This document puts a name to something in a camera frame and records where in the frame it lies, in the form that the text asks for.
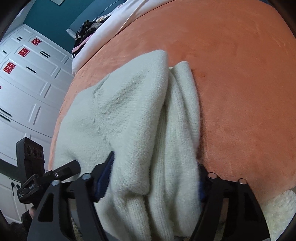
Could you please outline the person left hand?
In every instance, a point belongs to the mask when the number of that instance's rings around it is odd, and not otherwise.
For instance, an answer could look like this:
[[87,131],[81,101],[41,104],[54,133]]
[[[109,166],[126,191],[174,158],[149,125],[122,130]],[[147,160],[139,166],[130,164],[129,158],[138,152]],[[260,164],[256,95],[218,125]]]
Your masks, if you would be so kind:
[[32,206],[28,211],[22,214],[22,223],[11,223],[11,240],[27,240],[35,212],[36,209],[34,206]]

